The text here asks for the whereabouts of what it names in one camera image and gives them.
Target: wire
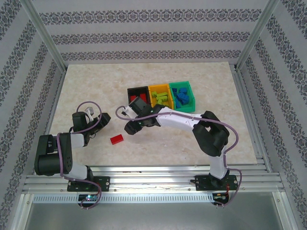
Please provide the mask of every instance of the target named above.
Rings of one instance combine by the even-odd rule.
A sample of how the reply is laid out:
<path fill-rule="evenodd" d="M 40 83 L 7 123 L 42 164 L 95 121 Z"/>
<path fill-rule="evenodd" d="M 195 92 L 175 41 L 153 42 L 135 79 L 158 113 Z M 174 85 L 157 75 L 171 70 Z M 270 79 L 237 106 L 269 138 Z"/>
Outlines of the wire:
<path fill-rule="evenodd" d="M 229 196 L 229 184 L 226 185 L 226 196 Z"/>
<path fill-rule="evenodd" d="M 126 117 L 122 117 L 122 116 L 118 115 L 118 111 L 121 108 L 126 109 L 125 106 L 121 105 L 120 107 L 118 107 L 116 109 L 115 115 L 119 119 L 126 120 L 126 121 L 141 121 L 141 120 L 144 120 L 144 119 L 148 119 L 148 118 L 152 118 L 152 117 L 156 117 L 156 116 L 160 116 L 160 115 L 177 115 L 177 116 L 181 116 L 181 117 L 188 118 L 188 119 L 216 123 L 216 124 L 219 124 L 219 125 L 226 126 L 231 131 L 233 131 L 233 133 L 236 136 L 236 140 L 235 140 L 235 142 L 233 143 L 232 146 L 230 146 L 228 149 L 225 150 L 224 155 L 223 155 L 223 163 L 224 163 L 224 167 L 226 169 L 233 170 L 233 171 L 238 171 L 240 173 L 240 181 L 239 181 L 238 187 L 236 188 L 236 191 L 235 191 L 234 195 L 231 197 L 231 199 L 226 204 L 223 204 L 223 203 L 218 202 L 218 201 L 215 201 L 215 203 L 218 204 L 217 207 L 225 207 L 225 206 L 229 205 L 234 200 L 235 196 L 237 195 L 237 193 L 239 191 L 241 183 L 242 183 L 242 172 L 241 172 L 240 169 L 228 168 L 227 164 L 226 164 L 226 153 L 229 152 L 230 150 L 232 150 L 237 145 L 237 143 L 239 142 L 239 134 L 238 134 L 238 132 L 232 126 L 230 126 L 229 124 L 226 124 L 224 122 L 221 122 L 221 121 L 216 121 L 216 120 L 206 119 L 206 118 L 200 118 L 200 117 L 194 117 L 194 116 L 189 116 L 189 115 L 180 114 L 180 113 L 176 113 L 176 112 L 165 112 L 165 113 L 159 113 L 159 114 L 152 114 L 152 115 L 148 115 L 148 116 L 144 116 L 144 117 L 140 117 L 140 118 L 126 118 Z"/>
<path fill-rule="evenodd" d="M 87 128 L 87 129 L 84 129 L 84 130 L 81 130 L 81 131 L 78 131 L 78 132 L 73 132 L 72 134 L 78 134 L 78 133 L 86 132 L 86 131 L 88 131 L 88 130 L 94 128 L 96 125 L 98 125 L 99 122 L 100 122 L 100 120 L 101 120 L 102 111 L 101 111 L 100 106 L 99 106 L 97 103 L 95 103 L 95 102 L 92 102 L 92 101 L 82 102 L 82 103 L 78 106 L 77 112 L 78 112 L 80 106 L 83 105 L 83 104 L 86 104 L 86 103 L 92 103 L 92 104 L 94 104 L 94 105 L 96 105 L 96 106 L 98 107 L 99 112 L 100 112 L 99 119 L 98 119 L 98 121 L 97 121 L 94 125 L 92 125 L 91 127 Z M 61 151 L 61 147 L 60 147 L 59 136 L 60 136 L 60 133 L 57 134 L 57 145 L 58 145 L 58 152 L 59 152 L 60 176 L 61 176 L 62 178 L 64 178 L 64 179 L 66 179 L 66 180 L 78 181 L 78 182 L 85 182 L 85 183 L 89 183 L 89 184 L 93 184 L 93 185 L 97 186 L 97 188 L 98 188 L 98 198 L 97 198 L 96 202 L 93 203 L 93 204 L 92 204 L 91 206 L 89 206 L 89 207 L 83 207 L 83 206 L 82 206 L 82 204 L 83 204 L 83 202 L 84 202 L 85 200 L 82 200 L 81 203 L 80 203 L 81 209 L 91 209 L 91 208 L 94 208 L 96 205 L 98 205 L 98 203 L 99 203 L 99 201 L 100 201 L 100 198 L 101 198 L 101 195 L 102 195 L 101 187 L 100 187 L 98 184 L 96 184 L 95 182 L 92 182 L 92 181 L 69 178 L 69 177 L 67 177 L 67 176 L 64 175 L 64 172 L 63 172 L 63 171 L 64 171 L 64 170 L 63 170 L 63 156 L 62 156 L 62 151 Z"/>

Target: blue block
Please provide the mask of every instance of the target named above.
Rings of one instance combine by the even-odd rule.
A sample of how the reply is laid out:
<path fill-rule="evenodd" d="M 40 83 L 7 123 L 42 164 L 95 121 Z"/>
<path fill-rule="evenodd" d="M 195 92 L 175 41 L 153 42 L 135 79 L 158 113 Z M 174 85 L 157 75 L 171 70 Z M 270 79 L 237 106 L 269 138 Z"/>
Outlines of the blue block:
<path fill-rule="evenodd" d="M 176 88 L 172 88 L 173 94 L 176 97 L 177 96 L 177 89 Z"/>
<path fill-rule="evenodd" d="M 175 103 L 176 103 L 176 109 L 181 108 L 180 102 L 178 101 L 177 98 L 175 98 Z"/>
<path fill-rule="evenodd" d="M 177 99 L 181 102 L 182 105 L 186 105 L 189 103 L 189 96 L 185 95 L 184 93 L 180 92 L 177 94 Z"/>
<path fill-rule="evenodd" d="M 180 88 L 179 89 L 179 92 L 182 92 L 184 94 L 187 94 L 188 93 L 188 89 L 187 88 Z"/>

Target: yellow bin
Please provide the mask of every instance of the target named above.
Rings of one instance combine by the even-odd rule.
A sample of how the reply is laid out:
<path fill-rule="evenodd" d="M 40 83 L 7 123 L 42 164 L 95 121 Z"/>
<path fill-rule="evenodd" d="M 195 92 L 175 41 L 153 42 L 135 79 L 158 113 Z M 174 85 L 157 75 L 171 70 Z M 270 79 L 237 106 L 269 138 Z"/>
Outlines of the yellow bin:
<path fill-rule="evenodd" d="M 171 90 L 169 88 L 169 84 L 150 85 L 148 86 L 148 90 L 149 90 L 150 102 L 152 104 L 152 107 L 154 107 L 157 104 L 157 99 L 153 98 L 152 92 L 157 92 L 157 93 L 167 92 L 168 102 L 165 102 L 165 104 L 168 106 L 168 108 L 174 109 L 174 101 L 173 101 L 173 97 L 171 94 Z"/>

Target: red block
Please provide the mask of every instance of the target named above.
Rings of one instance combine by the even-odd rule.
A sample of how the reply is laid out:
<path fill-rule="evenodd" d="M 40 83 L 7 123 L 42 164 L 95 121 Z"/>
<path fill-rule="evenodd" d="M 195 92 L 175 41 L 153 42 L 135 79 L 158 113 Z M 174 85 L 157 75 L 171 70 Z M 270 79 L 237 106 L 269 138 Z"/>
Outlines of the red block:
<path fill-rule="evenodd" d="M 132 101 L 133 101 L 135 98 L 136 98 L 136 96 L 135 96 L 135 95 L 130 96 L 130 101 L 132 102 Z"/>
<path fill-rule="evenodd" d="M 143 101 L 145 101 L 145 102 L 147 103 L 146 94 L 141 93 L 141 94 L 140 94 L 140 98 L 141 98 Z"/>
<path fill-rule="evenodd" d="M 119 134 L 118 136 L 115 136 L 115 137 L 112 137 L 110 138 L 111 142 L 112 142 L 112 145 L 115 145 L 121 141 L 124 140 L 123 136 L 121 134 Z"/>

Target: metal floor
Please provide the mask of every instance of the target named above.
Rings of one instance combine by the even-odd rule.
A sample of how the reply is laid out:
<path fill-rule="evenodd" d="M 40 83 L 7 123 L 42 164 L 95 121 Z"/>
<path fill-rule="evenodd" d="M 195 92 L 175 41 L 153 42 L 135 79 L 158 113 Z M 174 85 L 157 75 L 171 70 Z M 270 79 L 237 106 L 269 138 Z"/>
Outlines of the metal floor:
<path fill-rule="evenodd" d="M 272 193 L 239 193 L 227 207 L 210 203 L 32 204 L 26 230 L 279 230 Z"/>

